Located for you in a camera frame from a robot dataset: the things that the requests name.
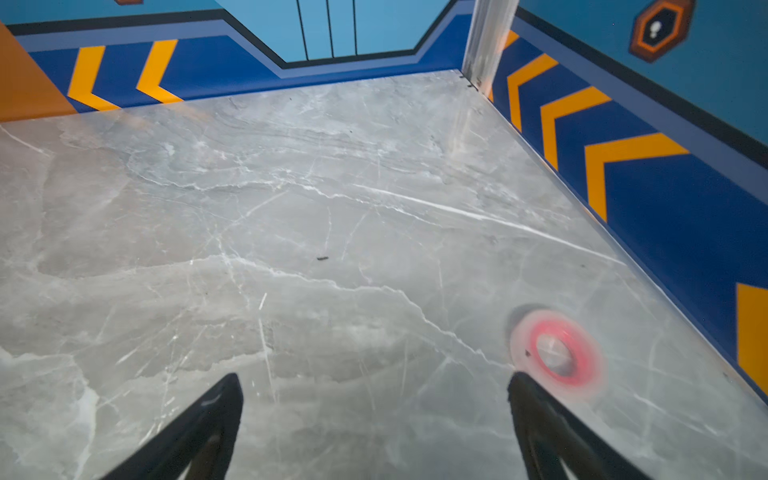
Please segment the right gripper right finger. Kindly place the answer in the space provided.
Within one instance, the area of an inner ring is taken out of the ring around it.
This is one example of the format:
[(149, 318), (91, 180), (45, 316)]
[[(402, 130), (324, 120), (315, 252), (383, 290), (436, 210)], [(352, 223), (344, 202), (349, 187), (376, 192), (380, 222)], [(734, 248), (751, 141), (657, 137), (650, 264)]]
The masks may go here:
[(530, 479), (646, 479), (529, 374), (507, 388), (519, 449)]

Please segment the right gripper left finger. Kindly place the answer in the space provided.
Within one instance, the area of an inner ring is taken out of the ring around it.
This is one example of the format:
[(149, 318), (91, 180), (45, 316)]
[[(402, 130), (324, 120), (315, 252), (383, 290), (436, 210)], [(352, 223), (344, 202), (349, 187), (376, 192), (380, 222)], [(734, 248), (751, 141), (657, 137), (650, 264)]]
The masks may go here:
[(223, 479), (233, 456), (244, 397), (229, 373), (106, 479)]

